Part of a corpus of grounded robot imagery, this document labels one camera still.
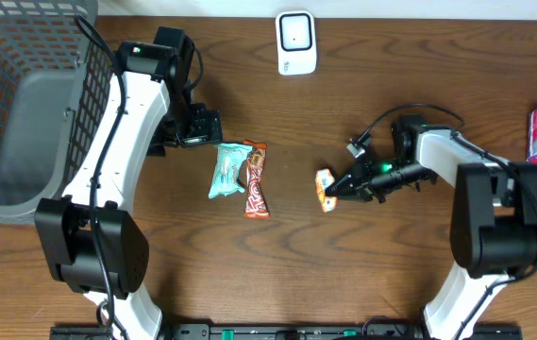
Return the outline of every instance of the green component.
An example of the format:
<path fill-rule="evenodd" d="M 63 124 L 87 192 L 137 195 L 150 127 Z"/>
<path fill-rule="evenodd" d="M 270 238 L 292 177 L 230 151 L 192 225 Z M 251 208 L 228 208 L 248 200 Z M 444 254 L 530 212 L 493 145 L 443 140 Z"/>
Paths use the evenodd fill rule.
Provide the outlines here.
<path fill-rule="evenodd" d="M 222 331 L 222 340 L 234 340 L 234 331 Z"/>
<path fill-rule="evenodd" d="M 392 170 L 393 167 L 394 167 L 393 165 L 385 163 L 385 164 L 381 165 L 381 171 L 388 172 L 388 171 Z"/>

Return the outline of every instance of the black square outline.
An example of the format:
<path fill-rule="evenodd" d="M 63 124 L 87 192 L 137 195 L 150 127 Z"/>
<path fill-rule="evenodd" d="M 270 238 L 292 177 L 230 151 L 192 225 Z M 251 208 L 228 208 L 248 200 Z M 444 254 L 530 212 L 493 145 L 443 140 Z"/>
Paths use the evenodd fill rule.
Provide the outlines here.
<path fill-rule="evenodd" d="M 306 18 L 308 18 L 308 33 L 310 35 L 310 45 L 308 47 L 305 47 L 305 48 L 292 48 L 292 49 L 285 48 L 285 45 L 283 44 L 283 18 L 288 17 L 288 16 L 302 16 L 302 15 L 305 16 Z M 283 14 L 278 19 L 278 27 L 279 27 L 279 31 L 280 31 L 280 48 L 282 48 L 283 51 L 286 51 L 286 52 L 308 51 L 309 49 L 312 48 L 312 23 L 311 23 L 311 20 L 310 20 L 310 16 L 308 14 L 306 14 L 306 13 Z"/>

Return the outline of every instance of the white rectangular device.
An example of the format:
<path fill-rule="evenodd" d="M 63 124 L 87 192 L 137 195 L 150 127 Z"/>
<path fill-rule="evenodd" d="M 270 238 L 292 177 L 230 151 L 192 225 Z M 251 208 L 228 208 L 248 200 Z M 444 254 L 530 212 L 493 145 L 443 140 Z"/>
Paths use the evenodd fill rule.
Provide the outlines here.
<path fill-rule="evenodd" d="M 305 10 L 277 16 L 278 72 L 284 76 L 305 75 L 316 69 L 314 17 Z"/>

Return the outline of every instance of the green light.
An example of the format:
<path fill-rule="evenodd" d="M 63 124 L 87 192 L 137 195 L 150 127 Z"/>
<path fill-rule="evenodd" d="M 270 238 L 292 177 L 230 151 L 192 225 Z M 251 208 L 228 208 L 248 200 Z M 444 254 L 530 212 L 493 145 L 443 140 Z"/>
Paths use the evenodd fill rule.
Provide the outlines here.
<path fill-rule="evenodd" d="M 388 172 L 388 171 L 392 170 L 393 167 L 394 167 L 393 165 L 385 163 L 385 164 L 381 165 L 381 171 Z"/>

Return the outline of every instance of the teal wrapper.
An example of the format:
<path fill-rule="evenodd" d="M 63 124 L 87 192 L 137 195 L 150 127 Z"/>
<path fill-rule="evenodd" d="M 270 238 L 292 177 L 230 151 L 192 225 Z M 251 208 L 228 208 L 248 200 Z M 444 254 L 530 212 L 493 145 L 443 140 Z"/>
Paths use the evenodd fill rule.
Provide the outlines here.
<path fill-rule="evenodd" d="M 245 192 L 245 188 L 239 184 L 239 169 L 252 149 L 252 145 L 225 143 L 218 145 L 218 162 L 213 171 L 210 198 Z"/>

